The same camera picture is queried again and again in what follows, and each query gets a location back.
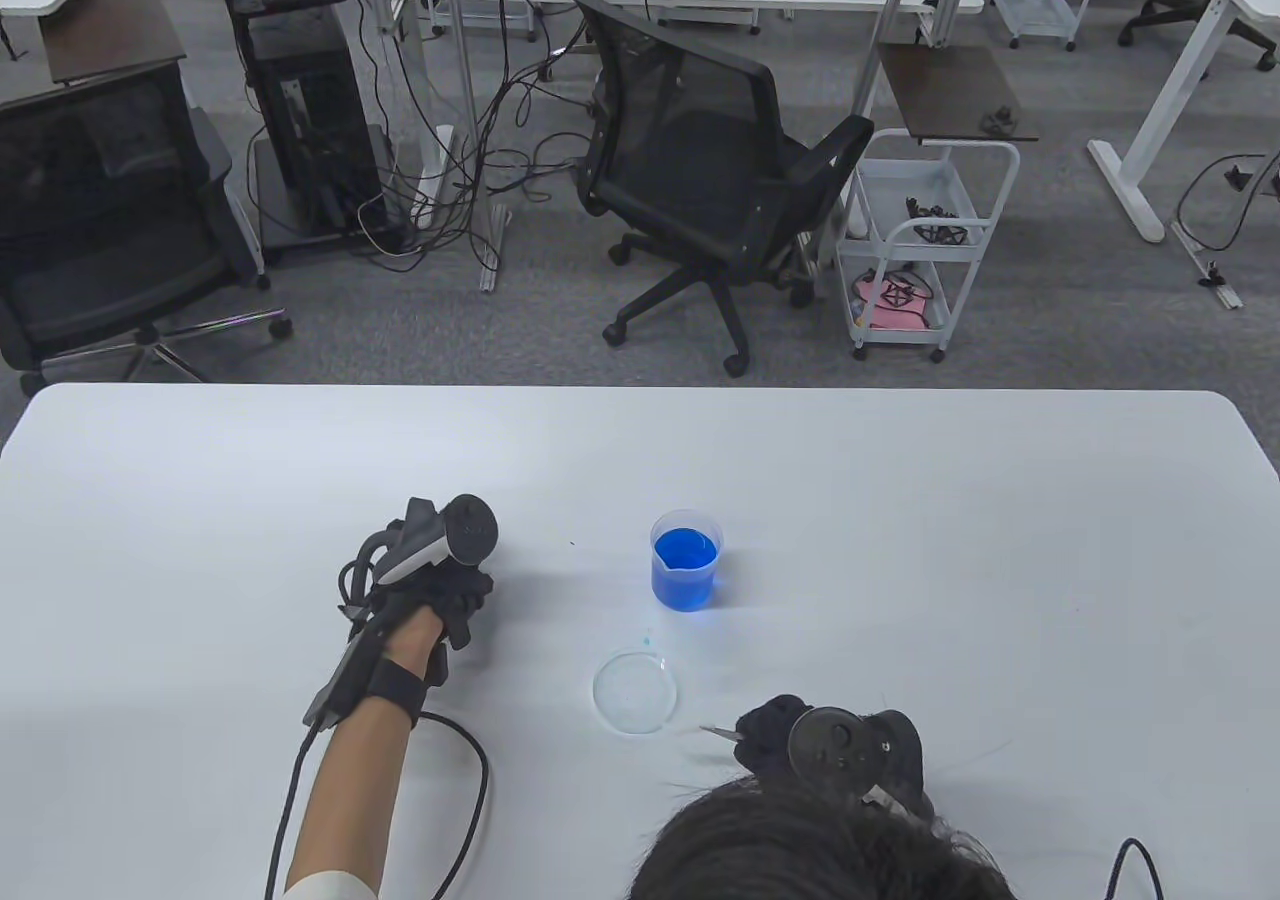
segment chair armrest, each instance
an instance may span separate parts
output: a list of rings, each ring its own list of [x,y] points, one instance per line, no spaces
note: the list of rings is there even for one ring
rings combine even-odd
[[[787,182],[795,184],[810,183],[824,166],[836,157],[844,156],[851,149],[865,150],[870,142],[876,124],[864,117],[850,114],[841,120],[831,133],[823,137],[813,150],[796,160],[787,169]]]

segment gray carpet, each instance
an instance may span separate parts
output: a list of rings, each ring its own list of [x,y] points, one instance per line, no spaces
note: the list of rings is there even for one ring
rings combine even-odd
[[[243,95],[223,6],[219,0],[166,3],[189,54],[184,69],[191,92],[234,151],[234,182],[243,189],[244,143],[260,119]],[[1272,460],[1280,458],[1276,204],[1261,201],[1224,255],[1247,301],[1244,310],[1226,312],[1196,285],[1179,247],[1148,246],[1137,236],[1084,150],[1094,136],[1124,150],[1189,35],[1187,27],[1166,28],[1120,50],[1115,35],[1139,3],[1096,0],[1074,54],[1037,38],[1024,40],[1016,52],[1007,50],[1009,35],[993,10],[961,19],[957,41],[995,47],[1044,140],[1023,151],[1021,175],[945,364],[931,364],[916,348],[876,348],[867,362],[855,362],[829,289],[812,309],[795,311],[785,296],[758,287],[739,292],[753,365],[737,383],[1215,389],[1240,407]],[[353,32],[355,13],[346,19]],[[869,15],[800,14],[786,22],[773,14],[764,17],[759,37],[740,29],[698,31],[768,63],[788,131],[813,141],[847,109],[870,23]],[[9,19],[6,26],[31,54],[18,64],[0,63],[0,90],[14,96],[47,87],[35,23]],[[562,40],[567,28],[568,18],[553,20],[553,40]],[[909,36],[909,24],[900,33]],[[494,32],[477,32],[474,42],[477,92],[488,99],[497,84],[499,42]],[[543,50],[511,40],[521,63]],[[452,42],[433,42],[429,52],[442,92],[456,99]],[[1257,55],[1229,42],[1193,97],[1144,184],[1162,214],[1170,214],[1208,160],[1262,150],[1280,138],[1280,72],[1257,73]],[[593,63],[566,60],[557,90],[585,97]],[[360,68],[367,90],[367,63],[361,60]],[[888,97],[881,100],[877,120],[896,123]],[[374,109],[371,96],[366,109]],[[407,128],[407,120],[401,125]],[[524,131],[504,115],[499,141],[531,150],[549,131],[585,125],[581,110],[538,97]],[[581,149],[572,138],[557,143],[548,152]],[[989,195],[993,172],[980,161],[972,166],[979,195],[984,188]],[[721,369],[731,352],[728,338],[705,291],[690,291],[636,320],[623,348],[604,344],[599,332],[613,311],[667,268],[641,259],[616,269],[605,250],[622,225],[586,215],[566,177],[540,188],[552,202],[506,196],[515,218],[498,291],[490,296],[476,289],[479,270],[465,247],[431,255],[402,275],[352,253],[329,252],[273,273],[273,298],[289,307],[297,325],[292,339],[273,343],[265,330],[250,330],[201,341],[187,352],[219,379],[255,383],[732,383]],[[1221,182],[1207,184],[1192,216],[1211,221],[1225,214],[1231,196]],[[228,291],[184,319],[262,301],[252,292]],[[104,378],[114,370],[109,365],[56,376]],[[160,366],[145,376],[173,379]],[[15,378],[0,376],[0,434],[8,435],[23,407]]]

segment person's hair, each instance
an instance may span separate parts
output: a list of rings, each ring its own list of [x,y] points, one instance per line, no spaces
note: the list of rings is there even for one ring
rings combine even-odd
[[[737,781],[672,817],[630,900],[1012,900],[965,837],[799,785]]]

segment desk foot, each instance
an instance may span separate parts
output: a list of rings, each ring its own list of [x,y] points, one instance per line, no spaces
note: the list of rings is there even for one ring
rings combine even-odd
[[[1143,241],[1148,243],[1164,242],[1165,224],[1156,216],[1156,211],[1151,209],[1151,204],[1147,202],[1147,197],[1139,191],[1138,184],[1129,183],[1120,177],[1124,160],[1116,154],[1115,147],[1105,140],[1092,140],[1089,141],[1089,155],[1102,170],[1102,177],[1106,177],[1111,191],[1120,200],[1120,206],[1124,207],[1125,214],[1129,214],[1129,219],[1138,228]]]
[[[444,177],[449,172],[449,166],[453,165],[453,125],[444,123],[435,128],[435,137],[439,137],[439,143],[435,142],[434,137],[428,137],[424,142],[435,146],[433,151],[434,156],[424,156],[424,164],[435,164],[435,166],[422,166],[422,173],[428,174],[417,182],[417,202],[413,206],[413,224],[420,229],[429,229],[431,225],[431,215],[435,213],[436,205],[439,205],[440,186],[444,183]]]
[[[1190,234],[1180,223],[1178,223],[1178,220],[1174,220],[1169,224],[1169,227],[1172,229],[1174,236],[1178,237],[1178,242],[1183,245],[1183,248],[1192,259],[1192,262],[1196,264],[1196,268],[1201,271],[1201,285],[1211,287],[1213,292],[1217,293],[1217,298],[1222,301],[1222,306],[1228,310],[1239,310],[1244,306],[1244,301],[1240,300],[1239,293],[1231,288],[1231,284],[1226,282],[1221,270],[1217,269],[1217,264],[1212,260],[1204,262],[1204,247],[1193,241]]]
[[[493,243],[485,246],[483,255],[484,261],[480,269],[481,293],[493,293],[494,288],[498,287],[498,264],[502,259],[502,238],[507,232],[507,224],[511,223],[511,210],[502,204],[490,204],[489,215],[489,229],[493,232]]]

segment petri dish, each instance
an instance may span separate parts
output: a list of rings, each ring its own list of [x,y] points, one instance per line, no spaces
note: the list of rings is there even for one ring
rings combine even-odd
[[[600,718],[627,736],[662,730],[676,712],[678,696],[671,666],[652,650],[616,653],[591,681],[591,700]]]

